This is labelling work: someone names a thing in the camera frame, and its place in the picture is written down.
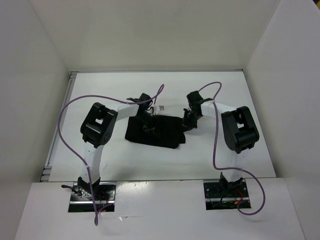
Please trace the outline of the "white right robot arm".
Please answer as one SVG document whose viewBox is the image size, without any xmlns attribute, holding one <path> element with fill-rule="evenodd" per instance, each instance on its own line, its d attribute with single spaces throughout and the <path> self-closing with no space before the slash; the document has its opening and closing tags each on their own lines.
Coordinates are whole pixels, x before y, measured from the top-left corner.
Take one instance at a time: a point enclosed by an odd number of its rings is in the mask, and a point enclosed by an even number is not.
<svg viewBox="0 0 320 240">
<path fill-rule="evenodd" d="M 210 117 L 217 121 L 216 126 L 222 124 L 223 139 L 231 151 L 231 157 L 226 167 L 222 168 L 219 178 L 219 191 L 229 197 L 242 184 L 242 170 L 246 164 L 250 149 L 259 141 L 260 135 L 247 106 L 231 107 L 216 103 L 211 98 L 204 99 L 199 91 L 192 91 L 186 96 L 188 109 L 184 109 L 182 129 L 190 131 L 196 129 L 198 120 Z"/>
</svg>

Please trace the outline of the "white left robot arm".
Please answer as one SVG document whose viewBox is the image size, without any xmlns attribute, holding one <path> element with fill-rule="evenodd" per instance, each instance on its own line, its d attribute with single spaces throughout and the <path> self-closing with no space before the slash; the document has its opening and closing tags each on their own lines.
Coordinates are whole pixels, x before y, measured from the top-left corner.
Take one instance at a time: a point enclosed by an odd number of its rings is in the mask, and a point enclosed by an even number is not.
<svg viewBox="0 0 320 240">
<path fill-rule="evenodd" d="M 99 102 L 92 105 L 85 117 L 80 133 L 84 141 L 84 167 L 77 180 L 79 191 L 88 200 L 100 193 L 100 164 L 104 146 L 111 140 L 117 121 L 130 117 L 142 121 L 148 129 L 156 127 L 156 117 L 147 112 L 152 98 L 142 93 L 139 98 L 128 98 L 128 102 L 107 107 Z"/>
</svg>

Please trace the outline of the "black fabric skirt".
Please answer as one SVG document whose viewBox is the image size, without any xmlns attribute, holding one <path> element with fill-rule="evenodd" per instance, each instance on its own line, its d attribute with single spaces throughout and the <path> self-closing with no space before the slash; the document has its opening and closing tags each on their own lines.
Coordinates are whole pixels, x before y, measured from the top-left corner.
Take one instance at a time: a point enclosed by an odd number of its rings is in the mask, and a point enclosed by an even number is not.
<svg viewBox="0 0 320 240">
<path fill-rule="evenodd" d="M 186 142 L 182 118 L 156 115 L 151 120 L 146 123 L 138 117 L 130 117 L 125 139 L 132 143 L 169 149 L 176 149 Z"/>
</svg>

